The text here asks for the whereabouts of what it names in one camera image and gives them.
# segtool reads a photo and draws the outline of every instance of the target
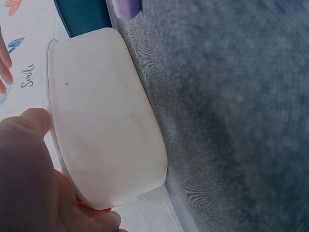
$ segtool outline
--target finger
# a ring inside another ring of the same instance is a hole
[[[6,88],[5,85],[0,80],[0,94],[6,94]]]
[[[20,117],[26,119],[24,123],[21,122],[25,127],[35,130],[42,137],[50,130],[50,117],[44,109],[31,108],[22,113]]]
[[[4,65],[3,61],[0,59],[0,74],[4,81],[8,84],[11,85],[13,84],[13,77],[11,75],[10,70]]]
[[[111,209],[104,209],[104,210],[91,209],[83,203],[79,203],[78,208],[86,217],[91,218],[91,219],[95,219],[101,214],[108,213],[111,211]]]
[[[4,65],[8,69],[12,66],[12,60],[10,58],[8,50],[6,49],[6,46],[5,46],[3,37],[2,37],[1,27],[0,27],[0,59],[2,59]]]
[[[95,222],[100,224],[100,231],[104,232],[117,232],[121,223],[119,214],[115,211],[109,213],[102,213],[96,219]]]
[[[77,194],[75,194],[75,197],[76,197],[77,203],[83,203],[82,199]]]

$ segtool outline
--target hand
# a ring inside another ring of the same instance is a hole
[[[44,109],[0,122],[0,231],[125,232],[116,212],[79,204],[70,182],[53,169],[43,140],[49,127]]]
[[[11,85],[13,84],[13,78],[10,72],[10,68],[12,66],[11,58],[8,54],[8,50],[6,49],[2,33],[1,33],[1,27],[0,27],[0,75],[4,79],[4,81]],[[5,94],[6,88],[3,84],[3,82],[0,80],[0,94]]]

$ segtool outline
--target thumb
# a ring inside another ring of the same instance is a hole
[[[44,109],[30,108],[22,113],[20,119],[25,127],[35,130],[42,137],[50,130],[49,113]]]

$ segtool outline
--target gray carpet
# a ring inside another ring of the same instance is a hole
[[[184,231],[309,231],[309,1],[143,0],[123,36]]]

